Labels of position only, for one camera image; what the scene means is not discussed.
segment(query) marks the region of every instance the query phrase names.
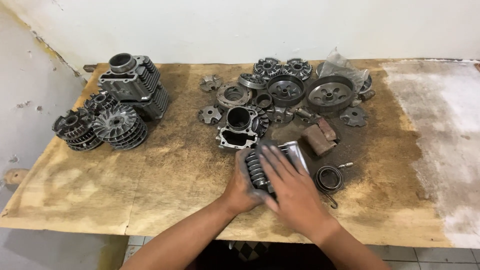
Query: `plywood tabletop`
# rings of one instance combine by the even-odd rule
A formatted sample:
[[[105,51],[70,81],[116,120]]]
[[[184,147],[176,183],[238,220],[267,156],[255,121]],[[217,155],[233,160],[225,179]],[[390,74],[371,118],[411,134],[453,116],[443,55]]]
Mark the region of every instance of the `plywood tabletop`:
[[[434,203],[422,196],[411,162],[422,155],[418,133],[384,82],[381,64],[392,60],[357,60],[368,68],[377,95],[361,106],[368,125],[349,127],[329,120],[341,142],[325,158],[301,145],[310,172],[323,164],[345,169],[345,188],[329,208],[340,223],[365,244],[450,246]],[[319,61],[311,62],[314,67]],[[232,153],[217,147],[216,127],[200,123],[199,109],[212,105],[214,94],[199,90],[206,74],[234,81],[252,64],[158,64],[160,80],[170,93],[164,118],[148,123],[149,135],[139,147],[113,150],[108,144],[74,152],[54,137],[23,180],[3,212],[0,226],[77,233],[155,236],[206,206],[223,192],[233,169]],[[75,107],[98,91],[99,64]],[[297,140],[308,124],[295,119],[273,124],[267,137]],[[239,215],[219,239],[308,243],[280,224],[265,206]]]

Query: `dirty hand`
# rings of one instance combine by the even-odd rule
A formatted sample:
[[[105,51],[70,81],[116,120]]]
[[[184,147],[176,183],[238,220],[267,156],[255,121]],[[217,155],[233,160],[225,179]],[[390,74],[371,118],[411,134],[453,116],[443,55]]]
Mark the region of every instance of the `dirty hand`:
[[[322,205],[315,184],[301,162],[294,160],[295,169],[275,146],[262,146],[260,163],[272,184],[277,202],[271,197],[265,204],[286,226],[314,243],[322,242],[338,222]]]
[[[245,159],[251,149],[243,149],[235,155],[235,170],[225,191],[219,198],[227,204],[228,210],[234,215],[245,213],[263,203],[266,192],[255,189],[250,181]]]

